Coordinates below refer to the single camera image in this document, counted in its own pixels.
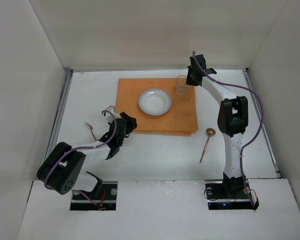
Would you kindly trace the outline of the clear plastic cup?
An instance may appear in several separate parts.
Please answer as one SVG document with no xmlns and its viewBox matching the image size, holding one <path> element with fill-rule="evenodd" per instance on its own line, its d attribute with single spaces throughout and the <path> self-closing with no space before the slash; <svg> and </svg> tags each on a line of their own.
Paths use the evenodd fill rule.
<svg viewBox="0 0 300 240">
<path fill-rule="evenodd" d="M 179 75 L 175 78 L 175 92 L 178 95 L 185 95 L 187 91 L 186 85 L 187 76 Z"/>
</svg>

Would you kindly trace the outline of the copper fork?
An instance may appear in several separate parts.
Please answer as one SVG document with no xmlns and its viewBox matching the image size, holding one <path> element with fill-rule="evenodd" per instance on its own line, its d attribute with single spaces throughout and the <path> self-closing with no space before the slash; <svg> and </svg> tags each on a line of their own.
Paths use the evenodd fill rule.
<svg viewBox="0 0 300 240">
<path fill-rule="evenodd" d="M 91 135 L 92 135 L 92 137 L 93 137 L 93 139 L 94 139 L 94 141 L 97 141 L 98 139 L 96 138 L 96 136 L 95 136 L 95 134 L 94 134 L 94 129 L 93 129 L 93 126 L 92 125 L 90 125 L 89 123 L 87 123 L 87 122 L 84 122 L 88 127 L 89 127 L 89 129 L 90 129 L 90 133 L 91 133 Z"/>
</svg>

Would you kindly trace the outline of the orange cloth napkin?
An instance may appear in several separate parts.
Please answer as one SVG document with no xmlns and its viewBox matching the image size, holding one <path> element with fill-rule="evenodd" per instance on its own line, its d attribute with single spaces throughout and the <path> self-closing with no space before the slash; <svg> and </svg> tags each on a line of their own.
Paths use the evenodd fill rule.
<svg viewBox="0 0 300 240">
<path fill-rule="evenodd" d="M 140 95 L 149 89 L 162 89 L 171 97 L 171 107 L 163 115 L 144 113 L 139 107 Z M 136 132 L 190 136 L 199 129 L 196 91 L 188 86 L 185 94 L 176 93 L 175 78 L 121 78 L 118 81 L 116 110 L 136 119 Z"/>
</svg>

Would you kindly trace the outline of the white round plate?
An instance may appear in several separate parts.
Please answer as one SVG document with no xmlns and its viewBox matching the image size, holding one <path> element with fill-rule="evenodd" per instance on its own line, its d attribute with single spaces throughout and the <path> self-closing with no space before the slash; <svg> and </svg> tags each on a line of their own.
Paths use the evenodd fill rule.
<svg viewBox="0 0 300 240">
<path fill-rule="evenodd" d="M 139 108 L 147 115 L 161 116 L 171 108 L 170 95 L 160 88 L 152 88 L 144 91 L 138 99 Z"/>
</svg>

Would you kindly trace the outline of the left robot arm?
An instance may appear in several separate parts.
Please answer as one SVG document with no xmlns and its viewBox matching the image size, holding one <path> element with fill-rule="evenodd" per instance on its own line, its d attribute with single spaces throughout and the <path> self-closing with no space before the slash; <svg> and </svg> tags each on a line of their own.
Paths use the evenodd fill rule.
<svg viewBox="0 0 300 240">
<path fill-rule="evenodd" d="M 60 195 L 69 191 L 81 191 L 98 195 L 102 180 L 83 168 L 98 161 L 113 158 L 122 147 L 124 140 L 137 128 L 137 119 L 125 112 L 117 114 L 112 108 L 103 110 L 108 131 L 96 141 L 85 145 L 73 146 L 59 142 L 37 171 L 36 177 L 48 190 Z"/>
</svg>

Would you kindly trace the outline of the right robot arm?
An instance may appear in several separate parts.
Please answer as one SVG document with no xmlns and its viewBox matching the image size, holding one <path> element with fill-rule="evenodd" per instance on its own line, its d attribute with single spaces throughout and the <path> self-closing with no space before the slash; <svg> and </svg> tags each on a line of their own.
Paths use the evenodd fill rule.
<svg viewBox="0 0 300 240">
<path fill-rule="evenodd" d="M 225 191 L 234 192 L 244 188 L 242 170 L 243 136 L 248 126 L 248 99 L 238 96 L 229 89 L 228 83 L 213 80 L 210 74 L 216 71 L 208 69 L 205 57 L 192 53 L 186 84 L 201 86 L 207 90 L 219 105 L 217 126 L 223 135 L 225 144 L 225 167 L 222 185 Z"/>
</svg>

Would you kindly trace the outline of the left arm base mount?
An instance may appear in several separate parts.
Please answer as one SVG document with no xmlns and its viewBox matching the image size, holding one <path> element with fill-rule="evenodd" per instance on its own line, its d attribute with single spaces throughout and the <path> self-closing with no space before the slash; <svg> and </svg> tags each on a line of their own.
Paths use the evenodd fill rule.
<svg viewBox="0 0 300 240">
<path fill-rule="evenodd" d="M 96 195 L 81 190 L 74 191 L 71 196 L 71 211 L 115 211 L 117 207 L 118 182 L 105 181 Z"/>
</svg>

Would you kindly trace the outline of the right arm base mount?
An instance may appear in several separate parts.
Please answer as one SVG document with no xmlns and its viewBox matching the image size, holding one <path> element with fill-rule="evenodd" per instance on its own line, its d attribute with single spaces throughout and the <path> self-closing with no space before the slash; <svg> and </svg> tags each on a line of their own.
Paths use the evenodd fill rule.
<svg viewBox="0 0 300 240">
<path fill-rule="evenodd" d="M 209 210 L 257 210 L 260 202 L 256 191 L 250 188 L 226 193 L 222 181 L 207 181 L 203 192 Z"/>
</svg>

